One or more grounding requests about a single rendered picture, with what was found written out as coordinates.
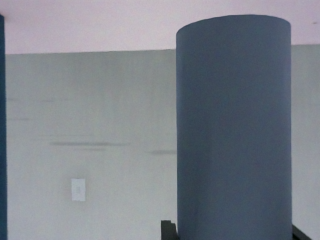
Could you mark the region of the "blue shelving unit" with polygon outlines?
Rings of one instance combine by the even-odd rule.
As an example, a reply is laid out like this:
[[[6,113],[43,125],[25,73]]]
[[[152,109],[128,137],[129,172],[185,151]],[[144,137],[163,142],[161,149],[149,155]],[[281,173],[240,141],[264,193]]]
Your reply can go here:
[[[8,240],[5,16],[0,14],[0,240]]]

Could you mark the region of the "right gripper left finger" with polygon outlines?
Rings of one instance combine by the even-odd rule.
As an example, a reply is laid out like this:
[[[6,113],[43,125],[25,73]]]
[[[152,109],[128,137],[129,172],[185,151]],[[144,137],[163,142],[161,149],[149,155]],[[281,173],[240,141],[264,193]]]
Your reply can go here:
[[[161,220],[161,240],[178,240],[176,224],[171,220]]]

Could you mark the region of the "blue-grey cylinder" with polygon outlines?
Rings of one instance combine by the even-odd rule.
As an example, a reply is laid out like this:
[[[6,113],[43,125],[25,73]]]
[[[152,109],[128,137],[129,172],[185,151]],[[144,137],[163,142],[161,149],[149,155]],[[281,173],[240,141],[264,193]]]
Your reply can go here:
[[[178,240],[292,240],[292,25],[261,14],[176,32]]]

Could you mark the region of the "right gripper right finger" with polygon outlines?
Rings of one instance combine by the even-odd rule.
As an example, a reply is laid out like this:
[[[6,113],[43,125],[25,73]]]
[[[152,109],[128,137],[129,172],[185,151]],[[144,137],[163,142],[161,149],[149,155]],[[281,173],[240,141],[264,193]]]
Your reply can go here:
[[[292,240],[312,240],[304,232],[292,224]]]

